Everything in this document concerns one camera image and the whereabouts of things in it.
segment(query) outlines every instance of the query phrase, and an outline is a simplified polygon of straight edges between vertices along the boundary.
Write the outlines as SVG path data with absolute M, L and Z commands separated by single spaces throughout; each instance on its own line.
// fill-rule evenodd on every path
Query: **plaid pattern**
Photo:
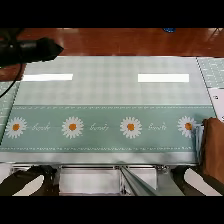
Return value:
M 208 88 L 224 88 L 224 58 L 197 58 Z
M 11 83 L 12 82 L 0 82 L 0 94 L 2 94 Z M 0 140 L 2 139 L 18 87 L 19 82 L 16 82 L 9 92 L 0 99 Z
M 196 58 L 58 57 L 25 75 L 73 74 L 72 81 L 21 82 L 14 105 L 211 105 Z M 187 73 L 189 83 L 138 83 L 139 73 Z

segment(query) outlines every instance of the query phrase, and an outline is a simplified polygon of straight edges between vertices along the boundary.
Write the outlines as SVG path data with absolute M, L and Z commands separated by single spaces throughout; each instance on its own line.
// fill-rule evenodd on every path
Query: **brown floor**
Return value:
M 222 28 L 26 28 L 18 39 L 53 38 L 61 55 L 210 56 L 224 57 Z M 18 66 L 0 70 L 0 80 L 13 80 Z

